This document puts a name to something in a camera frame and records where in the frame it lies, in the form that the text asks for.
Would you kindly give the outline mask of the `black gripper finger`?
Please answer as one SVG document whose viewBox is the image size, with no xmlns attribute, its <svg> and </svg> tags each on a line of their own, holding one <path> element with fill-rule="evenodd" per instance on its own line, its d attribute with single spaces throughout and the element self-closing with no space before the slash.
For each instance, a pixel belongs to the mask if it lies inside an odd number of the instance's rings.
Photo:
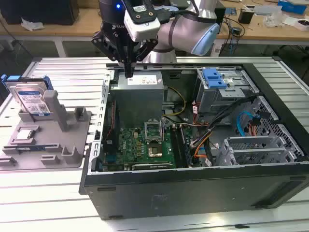
<svg viewBox="0 0 309 232">
<path fill-rule="evenodd" d="M 135 63 L 143 61 L 144 58 L 156 47 L 158 39 L 147 39 L 144 43 L 133 42 L 129 43 L 129 77 L 133 77 Z"/>
<path fill-rule="evenodd" d="M 129 62 L 126 52 L 126 43 L 120 32 L 111 32 L 110 38 L 103 32 L 96 32 L 91 40 L 92 44 L 104 53 L 110 60 L 117 61 L 125 70 L 125 77 L 129 78 Z"/>
</svg>

